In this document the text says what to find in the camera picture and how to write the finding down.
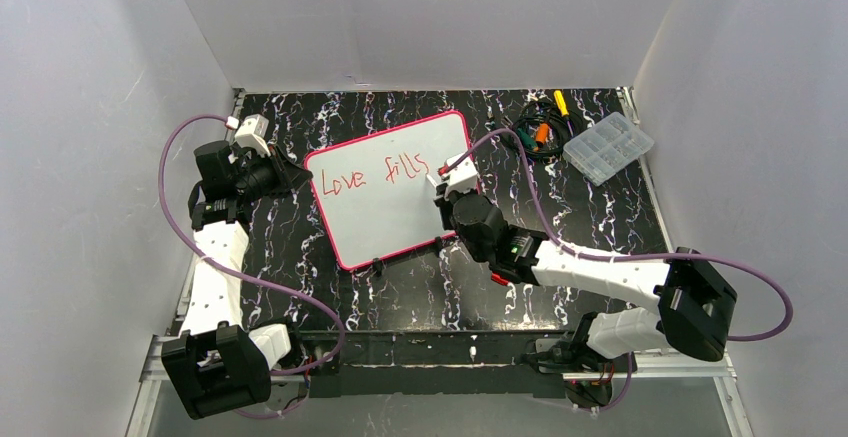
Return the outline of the pink framed whiteboard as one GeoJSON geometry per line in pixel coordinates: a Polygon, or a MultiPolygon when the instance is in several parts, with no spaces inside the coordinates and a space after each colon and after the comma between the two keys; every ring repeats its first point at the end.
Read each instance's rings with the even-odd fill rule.
{"type": "Polygon", "coordinates": [[[339,266],[352,271],[449,235],[434,204],[438,168],[470,147],[449,111],[308,154],[311,188],[339,266]]]}

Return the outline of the red marker cap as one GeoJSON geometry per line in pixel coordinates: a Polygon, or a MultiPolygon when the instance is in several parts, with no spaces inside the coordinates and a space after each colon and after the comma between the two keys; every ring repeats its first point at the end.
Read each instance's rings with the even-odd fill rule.
{"type": "Polygon", "coordinates": [[[501,285],[501,286],[507,286],[507,285],[510,284],[510,281],[508,279],[506,279],[506,278],[504,278],[504,277],[502,277],[502,276],[500,276],[496,273],[491,274],[491,281],[498,284],[498,285],[501,285]]]}

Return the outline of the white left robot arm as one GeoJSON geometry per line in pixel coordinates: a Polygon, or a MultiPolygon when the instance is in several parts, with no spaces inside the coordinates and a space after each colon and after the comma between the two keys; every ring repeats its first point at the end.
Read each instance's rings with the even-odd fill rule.
{"type": "Polygon", "coordinates": [[[201,419],[265,402],[271,373],[296,362],[291,320],[275,318],[252,329],[242,322],[241,279],[249,218],[263,197],[285,198],[311,173],[273,144],[215,141],[198,147],[201,178],[187,207],[195,263],[185,319],[161,359],[189,417],[201,419]]]}

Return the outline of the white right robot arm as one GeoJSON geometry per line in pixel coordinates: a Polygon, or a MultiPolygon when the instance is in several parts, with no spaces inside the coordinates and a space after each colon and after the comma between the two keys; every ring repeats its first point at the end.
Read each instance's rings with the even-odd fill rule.
{"type": "Polygon", "coordinates": [[[488,265],[493,282],[569,287],[631,303],[617,313],[590,312],[573,336],[548,353],[564,365],[609,362],[624,354],[672,348],[689,357],[723,358],[737,293],[709,263],[692,254],[658,262],[600,261],[560,249],[546,234],[508,223],[475,190],[442,183],[434,203],[472,259],[488,265]]]}

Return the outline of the clear plastic compartment box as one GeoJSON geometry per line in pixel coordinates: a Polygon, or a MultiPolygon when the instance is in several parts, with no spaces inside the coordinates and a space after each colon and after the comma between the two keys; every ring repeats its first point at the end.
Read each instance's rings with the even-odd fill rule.
{"type": "Polygon", "coordinates": [[[655,141],[631,119],[614,112],[571,138],[565,160],[593,185],[600,186],[637,161],[655,141]]]}

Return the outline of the yellow handled screwdriver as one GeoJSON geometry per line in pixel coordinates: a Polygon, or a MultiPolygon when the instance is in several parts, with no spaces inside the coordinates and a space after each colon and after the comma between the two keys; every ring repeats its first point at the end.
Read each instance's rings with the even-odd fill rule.
{"type": "Polygon", "coordinates": [[[553,93],[553,96],[554,96],[554,101],[555,101],[555,104],[557,106],[557,109],[560,112],[560,115],[563,118],[569,117],[570,113],[569,113],[569,110],[568,110],[568,107],[567,107],[567,103],[566,103],[566,100],[565,100],[564,93],[561,90],[555,90],[554,93],[553,93]]]}

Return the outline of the aluminium front frame rail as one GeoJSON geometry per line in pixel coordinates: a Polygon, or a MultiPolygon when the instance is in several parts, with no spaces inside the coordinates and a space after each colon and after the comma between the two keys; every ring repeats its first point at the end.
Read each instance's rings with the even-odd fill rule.
{"type": "Polygon", "coordinates": [[[567,401],[579,374],[542,375],[520,354],[553,341],[542,331],[354,332],[340,360],[309,380],[282,376],[270,400],[242,413],[189,418],[150,346],[130,436],[749,436],[729,360],[677,352],[617,366],[618,404],[591,414],[567,401]]]}

